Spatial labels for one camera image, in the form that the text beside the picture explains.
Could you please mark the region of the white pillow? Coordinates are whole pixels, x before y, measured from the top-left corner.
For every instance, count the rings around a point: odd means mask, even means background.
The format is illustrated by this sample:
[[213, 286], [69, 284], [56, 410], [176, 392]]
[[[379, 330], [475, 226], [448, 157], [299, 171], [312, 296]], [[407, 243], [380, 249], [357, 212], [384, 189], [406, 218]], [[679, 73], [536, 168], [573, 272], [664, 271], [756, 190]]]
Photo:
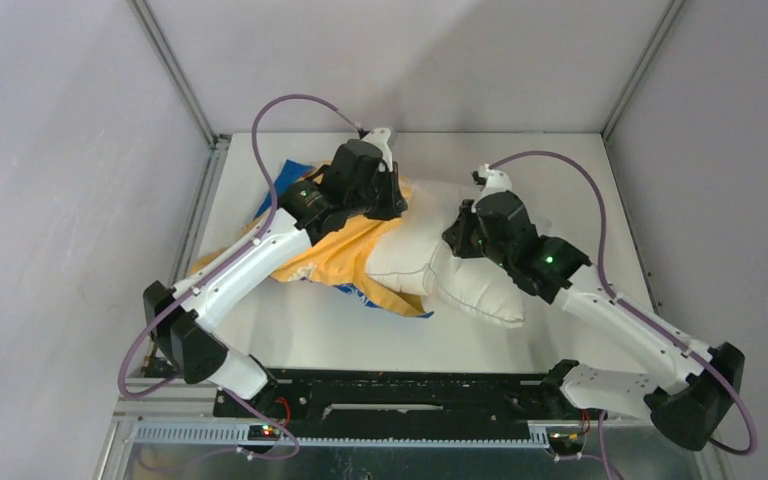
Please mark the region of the white pillow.
[[414, 179], [401, 224], [384, 234], [366, 261], [366, 274], [397, 292], [413, 294], [476, 319], [517, 328], [538, 320], [542, 304], [522, 293], [504, 270], [486, 258], [462, 259], [443, 240], [464, 200], [479, 189]]

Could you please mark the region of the yellow and blue pillowcase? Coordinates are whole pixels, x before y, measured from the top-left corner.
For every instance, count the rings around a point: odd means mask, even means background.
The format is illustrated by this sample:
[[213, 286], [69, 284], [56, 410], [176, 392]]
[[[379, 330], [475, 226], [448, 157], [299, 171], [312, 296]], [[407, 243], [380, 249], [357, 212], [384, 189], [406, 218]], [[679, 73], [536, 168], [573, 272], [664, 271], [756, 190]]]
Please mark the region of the yellow and blue pillowcase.
[[[280, 197], [291, 184], [312, 174], [314, 170], [313, 165], [285, 160], [274, 179], [278, 196]], [[266, 193], [254, 219], [241, 227], [231, 243], [247, 233], [260, 217], [265, 216], [270, 205], [270, 195]], [[433, 312], [424, 309], [422, 294], [402, 292], [399, 290], [401, 287], [386, 287], [366, 273], [366, 264], [374, 248], [385, 234], [405, 223], [407, 213], [409, 212], [405, 212], [401, 218], [389, 221], [370, 220], [364, 216], [350, 218], [341, 230], [328, 234], [315, 246], [280, 266], [271, 274], [271, 278], [284, 283], [307, 280], [327, 285], [343, 293], [354, 294], [367, 307], [383, 309], [405, 317], [428, 318]], [[207, 266], [227, 248], [220, 247], [199, 257], [190, 267], [188, 274], [194, 274]]]

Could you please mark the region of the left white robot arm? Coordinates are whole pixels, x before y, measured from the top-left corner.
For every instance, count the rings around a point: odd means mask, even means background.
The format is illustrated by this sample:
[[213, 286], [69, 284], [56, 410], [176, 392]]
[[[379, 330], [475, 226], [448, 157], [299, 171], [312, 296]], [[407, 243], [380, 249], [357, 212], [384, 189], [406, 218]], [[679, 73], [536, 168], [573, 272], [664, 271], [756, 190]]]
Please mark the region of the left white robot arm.
[[171, 287], [154, 282], [143, 293], [149, 335], [188, 384], [204, 381], [237, 395], [252, 416], [276, 403], [268, 371], [215, 332], [235, 305], [275, 270], [356, 216], [390, 221], [407, 208], [391, 132], [379, 128], [340, 145], [311, 178], [291, 184], [266, 216], [198, 272]]

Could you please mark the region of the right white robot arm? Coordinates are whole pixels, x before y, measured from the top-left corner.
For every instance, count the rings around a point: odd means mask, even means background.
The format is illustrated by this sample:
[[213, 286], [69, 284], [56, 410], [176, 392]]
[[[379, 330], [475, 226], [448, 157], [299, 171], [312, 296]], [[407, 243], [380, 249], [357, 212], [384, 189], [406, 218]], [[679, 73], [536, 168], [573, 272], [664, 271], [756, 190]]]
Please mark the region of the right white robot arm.
[[603, 370], [559, 361], [544, 377], [545, 411], [566, 418], [600, 409], [649, 419], [677, 446], [700, 451], [735, 401], [745, 365], [729, 342], [711, 346], [645, 312], [624, 293], [609, 294], [597, 265], [574, 245], [541, 235], [510, 191], [461, 203], [443, 240], [458, 258], [484, 258], [520, 292], [539, 298], [608, 334], [644, 369]]

